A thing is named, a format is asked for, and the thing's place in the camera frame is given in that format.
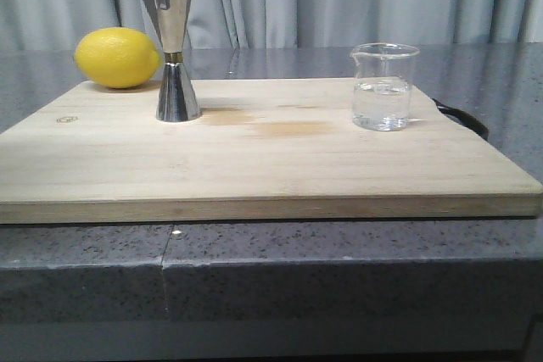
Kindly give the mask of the clear glass beaker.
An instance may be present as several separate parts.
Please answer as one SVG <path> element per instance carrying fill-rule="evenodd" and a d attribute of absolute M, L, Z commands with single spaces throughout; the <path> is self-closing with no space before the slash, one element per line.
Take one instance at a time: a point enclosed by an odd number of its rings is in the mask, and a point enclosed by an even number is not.
<path fill-rule="evenodd" d="M 354 47 L 352 121 L 372 131 L 399 131 L 410 115 L 413 77 L 419 49 L 374 42 Z"/>

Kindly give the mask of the steel double jigger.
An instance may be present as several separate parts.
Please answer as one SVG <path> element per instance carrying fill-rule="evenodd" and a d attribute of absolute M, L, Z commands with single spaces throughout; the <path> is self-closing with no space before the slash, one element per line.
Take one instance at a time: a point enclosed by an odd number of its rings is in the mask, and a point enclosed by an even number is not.
<path fill-rule="evenodd" d="M 164 53 L 156 119 L 196 120 L 200 107 L 183 62 L 183 43 L 192 0 L 143 0 Z"/>

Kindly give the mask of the wooden cutting board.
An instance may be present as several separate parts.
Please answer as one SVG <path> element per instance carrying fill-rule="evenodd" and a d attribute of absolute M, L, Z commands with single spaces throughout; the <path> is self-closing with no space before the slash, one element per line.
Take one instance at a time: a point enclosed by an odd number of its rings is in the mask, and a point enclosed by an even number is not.
<path fill-rule="evenodd" d="M 542 186 L 418 89 L 402 131 L 350 118 L 350 78 L 197 80 L 201 116 L 158 88 L 85 81 L 1 135 L 4 224 L 535 216 Z"/>

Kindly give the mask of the yellow lemon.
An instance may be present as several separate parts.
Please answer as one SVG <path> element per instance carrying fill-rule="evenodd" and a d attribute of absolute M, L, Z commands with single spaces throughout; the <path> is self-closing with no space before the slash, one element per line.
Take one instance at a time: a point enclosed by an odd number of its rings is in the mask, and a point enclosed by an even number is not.
<path fill-rule="evenodd" d="M 153 41 L 143 32 L 126 27 L 86 34 L 76 47 L 74 60 L 88 79 L 117 89 L 142 85 L 161 65 Z"/>

